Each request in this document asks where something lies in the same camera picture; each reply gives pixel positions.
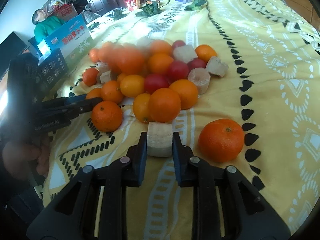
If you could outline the person's left hand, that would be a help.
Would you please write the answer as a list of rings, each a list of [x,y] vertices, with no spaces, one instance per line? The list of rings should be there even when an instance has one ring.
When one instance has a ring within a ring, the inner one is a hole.
[[[5,169],[18,180],[27,180],[27,164],[36,161],[36,172],[46,177],[49,172],[50,140],[47,134],[41,138],[41,146],[22,142],[7,142],[2,153]]]

